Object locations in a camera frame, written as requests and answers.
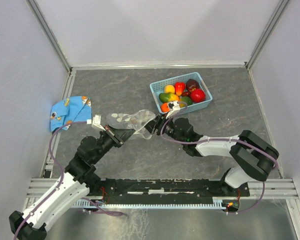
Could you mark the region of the clear dotted zip top bag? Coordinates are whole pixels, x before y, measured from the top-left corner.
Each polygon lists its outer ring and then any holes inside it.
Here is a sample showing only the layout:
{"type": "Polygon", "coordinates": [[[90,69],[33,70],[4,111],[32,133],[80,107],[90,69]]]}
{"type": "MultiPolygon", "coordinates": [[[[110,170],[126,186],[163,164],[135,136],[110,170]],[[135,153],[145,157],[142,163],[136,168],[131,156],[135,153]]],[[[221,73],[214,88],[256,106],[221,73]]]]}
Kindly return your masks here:
{"type": "Polygon", "coordinates": [[[133,114],[109,113],[106,116],[106,122],[109,126],[116,129],[135,130],[129,140],[149,140],[152,135],[146,130],[146,125],[155,118],[155,113],[147,109],[142,109],[133,114]]]}

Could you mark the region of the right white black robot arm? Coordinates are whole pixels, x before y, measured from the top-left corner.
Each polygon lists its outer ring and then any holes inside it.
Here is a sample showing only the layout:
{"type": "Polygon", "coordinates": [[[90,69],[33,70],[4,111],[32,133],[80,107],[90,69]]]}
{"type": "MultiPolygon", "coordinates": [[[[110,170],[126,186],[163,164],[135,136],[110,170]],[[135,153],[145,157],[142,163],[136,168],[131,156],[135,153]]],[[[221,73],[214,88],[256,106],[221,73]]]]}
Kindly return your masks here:
{"type": "Polygon", "coordinates": [[[163,114],[147,123],[145,128],[150,134],[181,144],[191,157],[233,158],[237,167],[226,171],[219,183],[221,193],[226,196],[246,182],[265,182],[278,165],[279,152],[250,130],[229,137],[210,137],[196,133],[187,118],[170,120],[163,114]]]}

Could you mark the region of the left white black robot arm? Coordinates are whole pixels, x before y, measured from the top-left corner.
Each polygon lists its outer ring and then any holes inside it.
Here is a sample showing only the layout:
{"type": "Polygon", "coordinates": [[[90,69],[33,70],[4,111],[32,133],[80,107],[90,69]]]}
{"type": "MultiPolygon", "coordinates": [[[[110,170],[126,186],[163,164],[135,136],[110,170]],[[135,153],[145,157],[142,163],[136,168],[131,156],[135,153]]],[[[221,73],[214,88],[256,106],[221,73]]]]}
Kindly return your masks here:
{"type": "Polygon", "coordinates": [[[55,184],[29,208],[14,211],[9,216],[15,240],[43,240],[56,221],[78,200],[96,195],[101,179],[95,174],[95,164],[113,147],[121,147],[134,129],[116,129],[105,126],[99,138],[87,136],[55,184]]]}

